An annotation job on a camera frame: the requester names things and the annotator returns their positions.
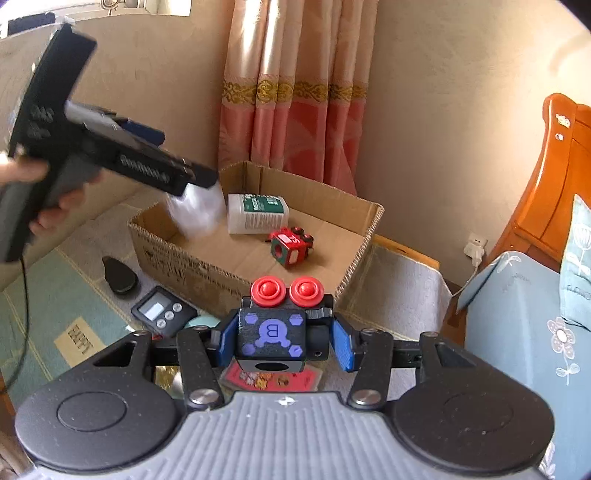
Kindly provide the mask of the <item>pink red curtain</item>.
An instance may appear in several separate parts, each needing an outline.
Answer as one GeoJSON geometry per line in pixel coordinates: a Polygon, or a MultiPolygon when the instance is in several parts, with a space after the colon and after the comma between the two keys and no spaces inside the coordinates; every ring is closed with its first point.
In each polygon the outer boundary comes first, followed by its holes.
{"type": "Polygon", "coordinates": [[[375,1],[237,1],[218,164],[243,161],[355,193],[375,1]]]}

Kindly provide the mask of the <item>white wall socket plug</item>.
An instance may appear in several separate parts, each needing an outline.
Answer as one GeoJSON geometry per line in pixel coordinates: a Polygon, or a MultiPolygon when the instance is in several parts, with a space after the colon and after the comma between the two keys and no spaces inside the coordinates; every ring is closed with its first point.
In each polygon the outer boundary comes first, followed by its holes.
{"type": "Polygon", "coordinates": [[[464,247],[464,254],[471,259],[472,265],[478,268],[486,254],[488,240],[481,235],[471,233],[464,247]]]}

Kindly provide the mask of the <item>black digital timer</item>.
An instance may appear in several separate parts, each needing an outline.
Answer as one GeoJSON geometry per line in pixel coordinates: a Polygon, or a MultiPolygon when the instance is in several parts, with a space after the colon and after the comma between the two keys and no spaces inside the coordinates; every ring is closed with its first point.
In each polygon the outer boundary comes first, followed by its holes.
{"type": "Polygon", "coordinates": [[[189,304],[160,286],[140,298],[131,313],[151,333],[163,338],[174,337],[195,316],[189,304]]]}

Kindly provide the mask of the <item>black teardrop shaped object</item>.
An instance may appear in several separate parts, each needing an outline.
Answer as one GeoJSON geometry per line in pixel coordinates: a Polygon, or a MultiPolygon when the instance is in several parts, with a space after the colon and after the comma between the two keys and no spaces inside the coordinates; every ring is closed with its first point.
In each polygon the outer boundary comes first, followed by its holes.
{"type": "Polygon", "coordinates": [[[102,263],[104,279],[115,295],[125,296],[136,290],[138,277],[126,264],[110,256],[104,256],[102,263]]]}

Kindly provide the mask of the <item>grey blue checked cloth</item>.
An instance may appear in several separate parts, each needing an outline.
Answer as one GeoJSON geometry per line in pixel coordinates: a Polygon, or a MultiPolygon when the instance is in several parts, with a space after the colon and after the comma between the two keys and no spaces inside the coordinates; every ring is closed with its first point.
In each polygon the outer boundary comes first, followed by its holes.
{"type": "MultiPolygon", "coordinates": [[[[82,360],[136,330],[132,305],[155,282],[139,273],[137,292],[118,298],[104,280],[102,258],[139,272],[128,221],[159,200],[143,189],[75,230],[28,266],[1,292],[1,372],[11,376],[13,405],[82,360]]],[[[441,328],[452,294],[441,273],[403,254],[372,245],[339,301],[356,328],[380,328],[416,340],[441,328]]]]}

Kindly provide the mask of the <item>white medical bottle green label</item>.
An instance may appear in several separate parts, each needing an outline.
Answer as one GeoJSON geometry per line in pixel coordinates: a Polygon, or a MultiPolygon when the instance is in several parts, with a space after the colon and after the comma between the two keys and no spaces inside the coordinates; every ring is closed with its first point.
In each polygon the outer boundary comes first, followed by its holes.
{"type": "Polygon", "coordinates": [[[283,197],[259,194],[228,195],[228,233],[270,234],[287,227],[290,208],[283,197]]]}

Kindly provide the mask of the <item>open cardboard box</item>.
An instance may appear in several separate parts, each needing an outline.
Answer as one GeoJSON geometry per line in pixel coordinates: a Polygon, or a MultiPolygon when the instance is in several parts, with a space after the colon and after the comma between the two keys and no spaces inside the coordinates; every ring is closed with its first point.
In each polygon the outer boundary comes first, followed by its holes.
{"type": "Polygon", "coordinates": [[[252,282],[273,275],[286,283],[315,277],[341,301],[385,213],[382,205],[324,183],[242,162],[221,170],[225,195],[276,195],[287,201],[290,225],[314,238],[310,257],[285,269],[263,236],[231,235],[219,224],[206,236],[187,239],[159,202],[129,223],[140,268],[158,284],[216,317],[238,307],[252,282]]]}

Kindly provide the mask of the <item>orange wooden headboard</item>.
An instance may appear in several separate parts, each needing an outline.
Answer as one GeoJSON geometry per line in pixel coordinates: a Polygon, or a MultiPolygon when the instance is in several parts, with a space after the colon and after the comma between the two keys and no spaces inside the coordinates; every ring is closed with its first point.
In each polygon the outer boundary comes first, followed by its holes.
{"type": "Polygon", "coordinates": [[[590,202],[590,107],[554,93],[544,100],[542,114],[545,133],[539,159],[484,266],[506,251],[517,251],[559,271],[573,197],[590,202]]]}

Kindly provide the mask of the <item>black cube toy red buttons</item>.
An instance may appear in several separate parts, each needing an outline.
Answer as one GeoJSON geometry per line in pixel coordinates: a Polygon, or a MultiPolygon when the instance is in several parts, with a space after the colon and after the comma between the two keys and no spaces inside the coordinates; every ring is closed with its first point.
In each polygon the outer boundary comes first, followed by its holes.
{"type": "Polygon", "coordinates": [[[235,360],[242,371],[300,373],[308,361],[329,357],[334,298],[314,277],[287,285],[256,279],[238,310],[235,360]]]}

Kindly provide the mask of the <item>bottle of yellow capsules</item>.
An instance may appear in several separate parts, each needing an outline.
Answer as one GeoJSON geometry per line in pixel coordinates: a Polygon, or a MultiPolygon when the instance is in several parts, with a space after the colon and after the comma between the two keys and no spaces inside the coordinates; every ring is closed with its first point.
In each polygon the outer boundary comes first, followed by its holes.
{"type": "Polygon", "coordinates": [[[182,378],[178,366],[156,366],[154,383],[173,399],[183,398],[182,378]]]}

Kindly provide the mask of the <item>red green cube toy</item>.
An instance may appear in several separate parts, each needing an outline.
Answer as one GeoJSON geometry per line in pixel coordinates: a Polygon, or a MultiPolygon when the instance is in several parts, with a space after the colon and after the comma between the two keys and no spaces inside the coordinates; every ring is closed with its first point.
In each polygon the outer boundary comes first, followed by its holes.
{"type": "Polygon", "coordinates": [[[301,227],[282,227],[270,233],[270,254],[285,269],[297,266],[308,259],[314,249],[314,237],[301,227]]]}

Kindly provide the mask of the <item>blue floral pillow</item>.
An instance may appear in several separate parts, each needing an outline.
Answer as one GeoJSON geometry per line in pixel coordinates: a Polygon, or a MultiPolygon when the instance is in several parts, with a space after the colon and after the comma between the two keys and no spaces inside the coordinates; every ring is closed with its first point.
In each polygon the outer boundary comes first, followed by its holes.
{"type": "Polygon", "coordinates": [[[561,316],[571,325],[590,330],[591,302],[590,208],[577,194],[560,270],[561,316]]]}

